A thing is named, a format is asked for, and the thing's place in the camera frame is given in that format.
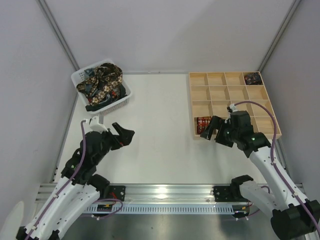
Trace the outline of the brown floral tie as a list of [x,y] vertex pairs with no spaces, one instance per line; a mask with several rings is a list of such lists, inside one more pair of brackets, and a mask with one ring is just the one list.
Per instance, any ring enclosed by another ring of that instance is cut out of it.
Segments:
[[115,88],[122,85],[123,70],[111,62],[84,70],[85,80],[76,85],[78,92],[88,100],[89,107],[97,107]]

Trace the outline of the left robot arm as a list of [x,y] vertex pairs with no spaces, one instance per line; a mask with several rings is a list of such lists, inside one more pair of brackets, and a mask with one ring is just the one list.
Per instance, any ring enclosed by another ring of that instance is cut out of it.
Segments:
[[16,240],[60,240],[67,229],[92,204],[106,202],[108,208],[122,203],[112,192],[110,181],[96,173],[110,151],[128,146],[135,135],[117,122],[116,133],[102,124],[81,132],[82,140],[66,162],[54,190],[32,221],[18,228]]

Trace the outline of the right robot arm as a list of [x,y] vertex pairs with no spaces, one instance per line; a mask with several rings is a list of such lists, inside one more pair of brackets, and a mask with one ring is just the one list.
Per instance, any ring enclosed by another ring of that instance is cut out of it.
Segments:
[[246,111],[236,111],[228,119],[212,116],[201,138],[237,148],[257,167],[270,192],[266,192],[245,175],[232,184],[237,195],[254,203],[270,219],[280,240],[291,240],[319,232],[320,203],[309,200],[275,159],[273,145],[262,132],[257,132]]

